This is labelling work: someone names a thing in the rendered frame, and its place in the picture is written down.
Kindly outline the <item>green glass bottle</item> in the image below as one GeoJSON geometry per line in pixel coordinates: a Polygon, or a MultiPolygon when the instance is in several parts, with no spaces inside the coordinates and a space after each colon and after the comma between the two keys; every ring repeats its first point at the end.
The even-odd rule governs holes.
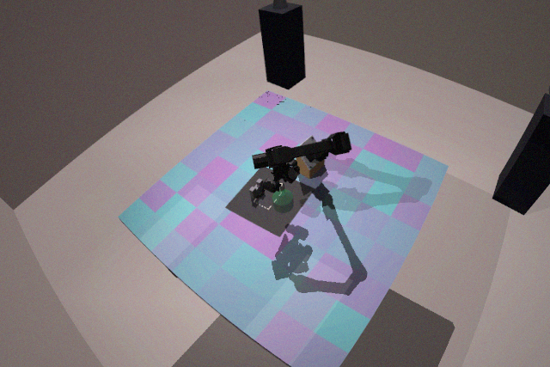
{"type": "Polygon", "coordinates": [[[284,184],[280,183],[279,192],[276,191],[272,195],[273,207],[276,211],[286,213],[292,210],[294,206],[293,194],[289,190],[284,189],[284,184]]]}

